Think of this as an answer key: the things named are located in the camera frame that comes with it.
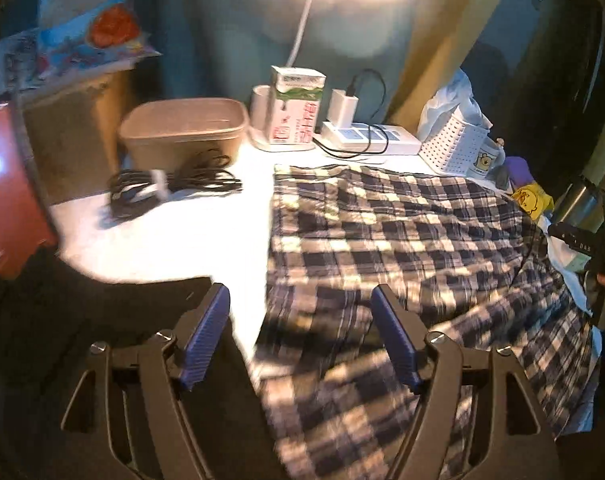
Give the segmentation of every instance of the wall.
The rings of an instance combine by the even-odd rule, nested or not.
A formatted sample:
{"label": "wall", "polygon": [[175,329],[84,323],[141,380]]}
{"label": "wall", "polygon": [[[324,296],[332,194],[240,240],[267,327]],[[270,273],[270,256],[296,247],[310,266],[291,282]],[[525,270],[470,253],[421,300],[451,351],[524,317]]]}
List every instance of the wall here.
{"label": "wall", "polygon": [[547,0],[500,0],[463,62],[473,94],[491,121],[500,94],[512,78],[541,21]]}
{"label": "wall", "polygon": [[[215,91],[246,101],[269,82],[270,67],[286,62],[305,0],[190,0],[200,10]],[[379,70],[395,91],[411,36],[412,0],[314,0],[297,66],[327,75],[327,88],[345,88],[363,68]],[[326,92],[324,100],[327,106]],[[377,107],[381,89],[364,86],[357,119]]]}

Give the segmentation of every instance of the white cup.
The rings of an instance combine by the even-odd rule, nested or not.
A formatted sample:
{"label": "white cup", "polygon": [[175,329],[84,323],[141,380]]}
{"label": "white cup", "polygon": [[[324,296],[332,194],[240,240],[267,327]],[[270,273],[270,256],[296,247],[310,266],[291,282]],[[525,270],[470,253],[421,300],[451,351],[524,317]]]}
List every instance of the white cup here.
{"label": "white cup", "polygon": [[269,85],[254,86],[251,95],[251,127],[265,131],[266,106],[269,100]]}

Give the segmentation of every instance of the metal thermos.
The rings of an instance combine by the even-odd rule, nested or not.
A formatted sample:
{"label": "metal thermos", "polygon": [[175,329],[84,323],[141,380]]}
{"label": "metal thermos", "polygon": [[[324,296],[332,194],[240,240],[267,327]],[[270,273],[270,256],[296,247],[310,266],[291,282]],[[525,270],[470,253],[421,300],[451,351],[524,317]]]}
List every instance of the metal thermos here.
{"label": "metal thermos", "polygon": [[569,186],[558,202],[551,216],[551,223],[567,222],[578,227],[596,205],[598,205],[598,187],[581,175]]}

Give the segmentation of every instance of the white desk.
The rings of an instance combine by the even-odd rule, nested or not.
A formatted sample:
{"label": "white desk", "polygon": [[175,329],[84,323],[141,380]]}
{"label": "white desk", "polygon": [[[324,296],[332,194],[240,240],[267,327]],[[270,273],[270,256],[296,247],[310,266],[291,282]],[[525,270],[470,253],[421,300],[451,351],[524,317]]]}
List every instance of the white desk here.
{"label": "white desk", "polygon": [[[419,156],[372,156],[362,164],[376,162],[388,170],[434,174]],[[313,168],[340,163],[320,150],[265,153],[246,142],[230,168],[243,182],[239,194],[168,202],[115,225],[106,194],[56,205],[53,215],[62,234],[62,257],[109,282],[211,276],[224,283],[231,291],[236,342],[249,362],[265,316],[274,165]],[[477,182],[494,189],[490,182]]]}

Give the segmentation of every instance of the milk carton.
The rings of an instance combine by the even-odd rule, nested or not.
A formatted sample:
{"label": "milk carton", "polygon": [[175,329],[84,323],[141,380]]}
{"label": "milk carton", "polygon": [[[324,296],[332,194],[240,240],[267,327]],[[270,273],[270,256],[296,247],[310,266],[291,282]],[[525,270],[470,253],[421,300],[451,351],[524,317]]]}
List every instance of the milk carton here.
{"label": "milk carton", "polygon": [[309,144],[323,98],[325,75],[272,67],[265,136],[272,144]]}

